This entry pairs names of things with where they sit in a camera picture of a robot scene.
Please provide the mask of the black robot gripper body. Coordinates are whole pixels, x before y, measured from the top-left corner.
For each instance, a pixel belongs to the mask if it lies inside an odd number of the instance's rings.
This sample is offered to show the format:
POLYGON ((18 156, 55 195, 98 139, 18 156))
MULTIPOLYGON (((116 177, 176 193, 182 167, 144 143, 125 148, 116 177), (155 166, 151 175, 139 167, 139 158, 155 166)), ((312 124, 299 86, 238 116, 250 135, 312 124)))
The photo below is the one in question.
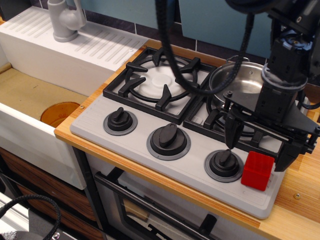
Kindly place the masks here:
POLYGON ((303 145, 299 155, 311 154, 320 136, 320 126, 305 116, 297 107, 295 92, 271 88, 264 84, 260 93, 226 91, 222 109, 224 119, 229 112, 244 126, 280 140, 303 145))

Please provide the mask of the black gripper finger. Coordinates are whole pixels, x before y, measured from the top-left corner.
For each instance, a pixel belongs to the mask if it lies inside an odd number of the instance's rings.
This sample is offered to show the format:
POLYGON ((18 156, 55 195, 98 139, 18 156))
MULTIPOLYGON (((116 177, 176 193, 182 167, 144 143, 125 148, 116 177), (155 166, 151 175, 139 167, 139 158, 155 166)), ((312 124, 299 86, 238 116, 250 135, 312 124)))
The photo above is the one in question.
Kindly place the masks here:
POLYGON ((229 112, 225 117, 224 138, 225 144, 231 150, 233 149, 243 132, 243 122, 229 112))
POLYGON ((300 142, 283 143, 275 162, 275 172, 284 172, 299 156, 303 145, 300 142))

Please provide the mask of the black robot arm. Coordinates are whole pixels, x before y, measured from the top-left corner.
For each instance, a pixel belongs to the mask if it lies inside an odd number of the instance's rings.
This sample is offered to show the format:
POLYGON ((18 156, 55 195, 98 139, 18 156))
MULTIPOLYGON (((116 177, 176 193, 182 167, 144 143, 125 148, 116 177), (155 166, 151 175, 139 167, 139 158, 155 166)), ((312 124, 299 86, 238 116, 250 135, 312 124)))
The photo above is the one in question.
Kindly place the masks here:
POLYGON ((317 0, 230 0, 228 5, 254 16, 272 19, 271 54, 261 72, 259 93, 226 92, 225 143, 232 148, 243 127, 282 141, 275 170, 283 172, 300 154, 311 153, 320 135, 319 125, 300 112, 309 79, 320 74, 320 3, 317 0))

